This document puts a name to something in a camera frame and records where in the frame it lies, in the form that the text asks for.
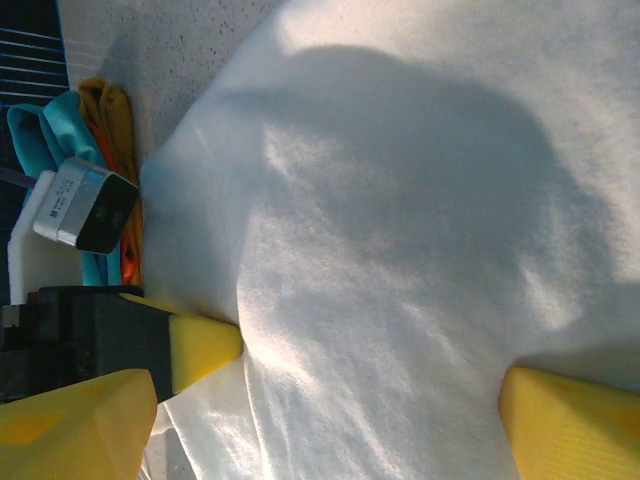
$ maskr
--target yellow foam pad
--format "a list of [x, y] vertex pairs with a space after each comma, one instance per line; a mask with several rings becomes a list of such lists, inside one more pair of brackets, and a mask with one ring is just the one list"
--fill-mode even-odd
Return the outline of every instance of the yellow foam pad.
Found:
[[500, 416], [524, 480], [640, 478], [640, 396], [511, 368]]
[[242, 354], [240, 329], [210, 318], [172, 315], [169, 336], [174, 393], [181, 392]]
[[133, 480], [156, 416], [146, 370], [0, 406], [2, 480]]

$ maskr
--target white cloth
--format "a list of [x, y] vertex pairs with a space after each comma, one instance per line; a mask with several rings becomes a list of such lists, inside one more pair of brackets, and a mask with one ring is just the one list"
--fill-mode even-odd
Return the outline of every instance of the white cloth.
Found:
[[276, 8], [142, 172], [148, 292], [246, 341], [167, 406], [199, 478], [515, 479], [510, 365], [640, 391], [639, 25]]

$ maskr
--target teal cloth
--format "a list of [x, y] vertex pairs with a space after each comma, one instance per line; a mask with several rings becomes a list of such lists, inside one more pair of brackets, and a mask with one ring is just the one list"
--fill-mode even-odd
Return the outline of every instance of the teal cloth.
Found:
[[[83, 158], [107, 168], [100, 147], [84, 123], [76, 92], [65, 92], [42, 108], [19, 104], [9, 108], [7, 123], [24, 173], [38, 178], [45, 170], [57, 171], [68, 157]], [[83, 255], [85, 285], [120, 285], [120, 248], [106, 256]]]

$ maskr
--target dark wire rack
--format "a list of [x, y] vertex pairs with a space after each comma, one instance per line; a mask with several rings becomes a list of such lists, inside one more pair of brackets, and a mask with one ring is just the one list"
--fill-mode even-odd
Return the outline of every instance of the dark wire rack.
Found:
[[[22, 172], [7, 125], [11, 105], [46, 105], [69, 88], [56, 0], [3, 2], [0, 15], [0, 166]], [[25, 190], [0, 183], [0, 302], [9, 303], [7, 243]]]

